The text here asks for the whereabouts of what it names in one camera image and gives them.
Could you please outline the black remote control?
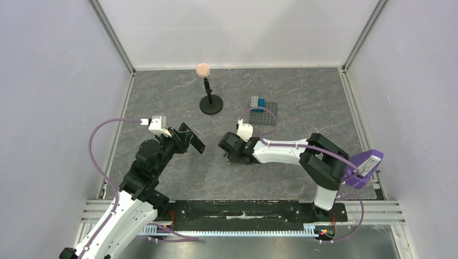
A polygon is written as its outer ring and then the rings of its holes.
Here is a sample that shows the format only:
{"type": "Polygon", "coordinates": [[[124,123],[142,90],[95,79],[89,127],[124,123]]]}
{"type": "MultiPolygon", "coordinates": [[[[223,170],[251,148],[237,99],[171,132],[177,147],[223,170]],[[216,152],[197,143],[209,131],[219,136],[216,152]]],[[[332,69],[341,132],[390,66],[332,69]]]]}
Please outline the black remote control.
{"type": "Polygon", "coordinates": [[[184,143],[192,145],[200,154],[205,150],[205,144],[184,122],[181,123],[178,132],[184,136],[184,143]]]}

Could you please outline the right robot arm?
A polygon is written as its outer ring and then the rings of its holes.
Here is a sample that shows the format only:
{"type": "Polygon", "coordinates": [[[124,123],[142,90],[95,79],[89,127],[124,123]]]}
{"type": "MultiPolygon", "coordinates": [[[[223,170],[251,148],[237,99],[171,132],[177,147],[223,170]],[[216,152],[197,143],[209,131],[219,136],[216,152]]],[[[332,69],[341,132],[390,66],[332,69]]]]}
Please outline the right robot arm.
{"type": "Polygon", "coordinates": [[[302,167],[316,184],[312,214],[328,219],[349,166],[349,156],[339,146],[319,133],[296,141],[274,141],[260,137],[244,140],[227,132],[218,146],[231,163],[243,165],[284,163],[302,167]]]}

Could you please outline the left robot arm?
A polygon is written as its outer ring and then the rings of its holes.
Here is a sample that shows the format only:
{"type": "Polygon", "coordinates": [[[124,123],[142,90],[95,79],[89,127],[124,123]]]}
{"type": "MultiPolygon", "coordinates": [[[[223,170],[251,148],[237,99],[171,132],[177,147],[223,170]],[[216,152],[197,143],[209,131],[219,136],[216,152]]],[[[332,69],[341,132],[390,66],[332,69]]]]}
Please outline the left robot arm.
{"type": "Polygon", "coordinates": [[[86,237],[76,247],[64,248],[59,258],[118,258],[150,222],[167,218],[169,198],[156,190],[159,177],[173,156],[189,146],[199,153],[205,149],[185,123],[142,142],[118,196],[86,237]]]}

